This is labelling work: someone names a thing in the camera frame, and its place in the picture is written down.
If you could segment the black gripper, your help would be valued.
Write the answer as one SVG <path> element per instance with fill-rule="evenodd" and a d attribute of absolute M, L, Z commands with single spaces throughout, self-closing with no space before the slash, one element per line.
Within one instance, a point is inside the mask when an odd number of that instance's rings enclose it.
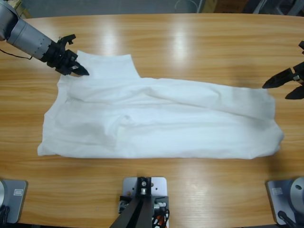
<path fill-rule="evenodd" d="M 301 86 L 294 89 L 286 95 L 285 99 L 300 100 L 304 99 L 304 62 L 293 67 L 294 73 L 291 68 L 288 68 L 268 79 L 263 85 L 263 89 L 278 88 L 290 81 L 296 81 Z"/>
<path fill-rule="evenodd" d="M 88 76 L 89 72 L 76 62 L 77 57 L 78 55 L 71 50 L 65 50 L 63 45 L 51 42 L 41 61 L 63 75 Z"/>

